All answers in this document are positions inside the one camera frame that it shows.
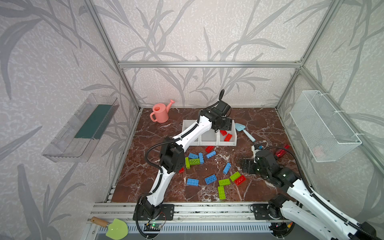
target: green toy brick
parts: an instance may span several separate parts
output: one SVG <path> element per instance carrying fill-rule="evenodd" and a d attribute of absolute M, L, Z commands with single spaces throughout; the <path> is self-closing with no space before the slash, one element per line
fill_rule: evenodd
<path fill-rule="evenodd" d="M 229 178 L 232 180 L 232 182 L 234 182 L 236 179 L 238 179 L 239 177 L 241 176 L 241 174 L 239 172 L 235 172 L 232 176 L 230 176 Z"/>
<path fill-rule="evenodd" d="M 218 189 L 218 197 L 220 199 L 225 199 L 224 187 L 220 186 L 220 187 L 217 187 L 217 189 Z"/>
<path fill-rule="evenodd" d="M 231 185 L 231 181 L 229 181 L 229 178 L 227 178 L 227 179 L 219 180 L 218 184 L 220 186 L 227 186 L 227 185 Z"/>
<path fill-rule="evenodd" d="M 190 159 L 189 165 L 200 165 L 200 158 Z"/>
<path fill-rule="evenodd" d="M 188 159 L 188 157 L 185 158 L 185 167 L 186 167 L 187 169 L 190 169 L 190 168 L 191 168 L 191 166 L 189 165 L 189 159 Z"/>

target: red cylinder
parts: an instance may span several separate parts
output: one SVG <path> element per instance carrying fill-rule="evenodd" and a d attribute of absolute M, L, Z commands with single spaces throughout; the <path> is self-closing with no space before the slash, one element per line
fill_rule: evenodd
<path fill-rule="evenodd" d="M 285 149 L 289 149 L 289 145 L 288 144 L 285 144 L 284 146 L 283 146 L 283 148 L 285 148 Z M 287 151 L 285 151 L 285 150 L 283 150 L 283 149 L 279 149 L 276 153 L 275 153 L 275 155 L 278 157 L 278 158 L 281 158 L 282 156 L 284 156 L 284 154 L 286 154 L 287 153 Z"/>

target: leaf pattern wallpaper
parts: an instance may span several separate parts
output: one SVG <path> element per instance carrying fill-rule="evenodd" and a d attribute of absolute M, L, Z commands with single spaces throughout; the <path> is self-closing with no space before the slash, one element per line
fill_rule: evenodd
<path fill-rule="evenodd" d="M 78 239 L 137 115 L 82 1 L 1 0 L 0 239 Z M 120 107 L 87 163 L 43 149 L 90 93 Z"/>
<path fill-rule="evenodd" d="M 305 67 L 345 110 L 374 147 L 384 153 L 384 1 L 345 0 Z M 317 163 L 289 112 L 302 90 L 298 79 L 280 108 L 287 132 L 317 190 L 384 236 L 384 178 L 358 147 L 336 162 Z"/>
<path fill-rule="evenodd" d="M 120 61 L 297 61 L 330 0 L 95 0 Z M 294 69 L 124 69 L 141 106 L 274 107 Z"/>

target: clear plastic shelf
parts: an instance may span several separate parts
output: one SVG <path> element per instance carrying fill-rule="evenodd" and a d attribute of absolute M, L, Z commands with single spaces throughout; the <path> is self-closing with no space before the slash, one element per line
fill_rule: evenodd
<path fill-rule="evenodd" d="M 91 93 L 43 156 L 53 162 L 87 162 L 118 108 L 116 97 Z"/>

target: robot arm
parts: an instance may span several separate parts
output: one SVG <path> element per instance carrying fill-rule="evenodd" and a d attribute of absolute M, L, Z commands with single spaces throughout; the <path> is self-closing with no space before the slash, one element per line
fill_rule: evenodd
<path fill-rule="evenodd" d="M 192 124 L 189 128 L 187 128 L 185 131 L 183 131 L 179 135 L 174 136 L 173 139 L 181 138 L 181 136 L 187 133 L 188 131 L 190 131 L 195 126 L 196 123 L 197 122 Z M 148 202 L 153 207 L 159 206 L 163 202 L 165 191 L 167 190 L 167 187 L 173 175 L 175 175 L 175 173 L 178 172 L 184 166 L 184 163 L 185 163 L 184 152 L 187 150 L 189 145 L 193 141 L 195 141 L 201 134 L 211 129 L 211 126 L 212 126 L 212 123 L 208 120 L 208 118 L 206 118 L 205 116 L 201 116 L 198 126 L 195 129 L 193 129 L 187 136 L 175 142 L 175 145 L 179 147 L 170 148 L 170 149 L 176 149 L 176 150 L 179 149 L 179 152 L 177 154 L 179 154 L 179 156 L 181 157 L 176 158 L 176 164 L 174 168 L 173 168 L 174 164 L 172 163 L 172 158 L 171 157 L 166 158 L 167 149 L 164 152 L 162 149 L 161 154 L 164 157 L 161 160 L 160 167 L 163 169 L 163 173 L 161 173 L 160 170 L 157 173 L 157 177 L 155 179 L 155 182 L 153 183 L 151 192 L 157 186 L 157 183 L 159 182 L 160 177 L 162 177 L 162 180 L 156 192 L 147 196 Z"/>
<path fill-rule="evenodd" d="M 189 128 L 172 138 L 165 138 L 160 151 L 161 170 L 157 173 L 151 191 L 138 201 L 144 206 L 148 219 L 154 219 L 160 214 L 164 194 L 172 177 L 185 165 L 184 152 L 190 144 L 209 129 L 218 131 L 232 128 L 232 120 L 226 116 L 231 107 L 221 100 L 223 95 L 224 89 L 220 92 L 219 101 L 201 110 L 197 121 Z"/>
<path fill-rule="evenodd" d="M 360 224 L 335 208 L 291 169 L 281 168 L 268 149 L 270 148 L 257 151 L 252 148 L 254 160 L 245 161 L 243 170 L 260 175 L 295 198 L 312 213 L 304 211 L 284 195 L 279 194 L 269 201 L 268 211 L 272 218 L 289 219 L 320 240 L 376 239 L 376 231 L 371 225 L 366 222 Z"/>

